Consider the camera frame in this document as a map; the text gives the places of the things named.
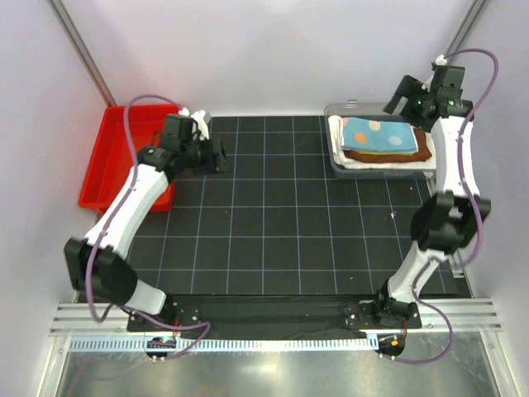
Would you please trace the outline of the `colourful patterned towel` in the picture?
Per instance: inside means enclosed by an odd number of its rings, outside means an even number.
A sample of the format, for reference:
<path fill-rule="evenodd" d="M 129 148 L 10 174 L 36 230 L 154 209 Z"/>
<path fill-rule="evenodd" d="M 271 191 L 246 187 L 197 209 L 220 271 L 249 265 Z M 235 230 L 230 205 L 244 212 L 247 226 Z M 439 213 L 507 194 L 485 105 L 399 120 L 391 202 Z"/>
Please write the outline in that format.
<path fill-rule="evenodd" d="M 347 117 L 342 119 L 339 137 L 344 151 L 418 150 L 412 127 L 403 122 Z"/>

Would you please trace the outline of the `brown towel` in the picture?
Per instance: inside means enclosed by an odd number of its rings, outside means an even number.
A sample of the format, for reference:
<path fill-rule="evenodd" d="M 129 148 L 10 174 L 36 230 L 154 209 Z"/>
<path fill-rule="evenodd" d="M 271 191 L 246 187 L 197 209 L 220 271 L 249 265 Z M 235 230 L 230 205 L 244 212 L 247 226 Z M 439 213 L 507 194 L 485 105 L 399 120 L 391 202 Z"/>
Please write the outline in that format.
<path fill-rule="evenodd" d="M 343 151 L 344 156 L 350 160 L 357 160 L 367 164 L 383 164 L 383 163 L 397 163 L 407 164 L 412 162 L 422 162 L 432 158 L 432 153 L 427 146 L 426 133 L 421 130 L 414 128 L 414 136 L 417 140 L 419 152 L 415 155 L 360 155 L 357 153 L 350 153 L 349 151 Z"/>

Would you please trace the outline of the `white towel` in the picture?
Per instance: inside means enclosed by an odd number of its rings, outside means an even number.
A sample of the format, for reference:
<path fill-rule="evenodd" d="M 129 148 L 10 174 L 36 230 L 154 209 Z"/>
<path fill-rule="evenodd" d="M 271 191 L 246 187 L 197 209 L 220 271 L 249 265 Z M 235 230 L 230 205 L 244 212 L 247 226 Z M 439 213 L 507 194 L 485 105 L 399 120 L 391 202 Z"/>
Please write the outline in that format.
<path fill-rule="evenodd" d="M 347 170 L 436 169 L 433 140 L 405 122 L 333 115 L 327 126 L 332 157 Z"/>

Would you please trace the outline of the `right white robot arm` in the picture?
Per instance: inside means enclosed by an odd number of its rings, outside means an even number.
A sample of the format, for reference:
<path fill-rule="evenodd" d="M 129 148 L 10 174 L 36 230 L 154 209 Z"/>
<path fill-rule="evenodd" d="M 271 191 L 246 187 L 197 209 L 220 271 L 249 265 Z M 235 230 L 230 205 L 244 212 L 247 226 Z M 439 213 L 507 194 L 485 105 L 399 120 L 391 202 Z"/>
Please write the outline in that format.
<path fill-rule="evenodd" d="M 417 312 L 419 294 L 439 265 L 477 241 L 491 211 L 474 179 L 470 138 L 474 105 L 462 98 L 465 68 L 437 65 L 429 83 L 402 78 L 384 112 L 431 135 L 436 150 L 437 191 L 412 218 L 412 245 L 403 263 L 370 305 L 374 321 L 395 328 Z"/>

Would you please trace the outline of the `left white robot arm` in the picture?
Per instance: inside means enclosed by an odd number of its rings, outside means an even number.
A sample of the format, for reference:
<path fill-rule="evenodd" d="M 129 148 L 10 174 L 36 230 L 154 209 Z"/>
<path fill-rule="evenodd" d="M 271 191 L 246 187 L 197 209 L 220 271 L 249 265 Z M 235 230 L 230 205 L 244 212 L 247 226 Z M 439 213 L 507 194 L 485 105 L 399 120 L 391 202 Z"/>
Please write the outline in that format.
<path fill-rule="evenodd" d="M 145 216 L 178 175 L 185 170 L 226 171 L 226 152 L 209 131 L 209 121 L 204 110 L 167 115 L 158 143 L 139 150 L 109 209 L 83 238 L 70 238 L 64 246 L 74 290 L 145 313 L 157 331 L 172 327 L 175 311 L 168 295 L 141 280 L 126 257 Z"/>

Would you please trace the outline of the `yellow green patterned towel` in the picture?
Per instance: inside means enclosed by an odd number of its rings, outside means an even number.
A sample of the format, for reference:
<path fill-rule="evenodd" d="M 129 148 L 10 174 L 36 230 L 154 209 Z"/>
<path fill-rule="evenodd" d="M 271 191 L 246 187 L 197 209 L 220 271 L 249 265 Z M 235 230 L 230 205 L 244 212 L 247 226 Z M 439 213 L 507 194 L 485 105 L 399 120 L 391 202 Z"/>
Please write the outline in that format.
<path fill-rule="evenodd" d="M 419 152 L 419 150 L 414 150 L 414 151 L 354 151 L 354 150 L 350 150 L 349 152 L 350 153 L 354 152 L 360 155 L 382 156 L 382 155 L 415 155 L 416 153 Z"/>

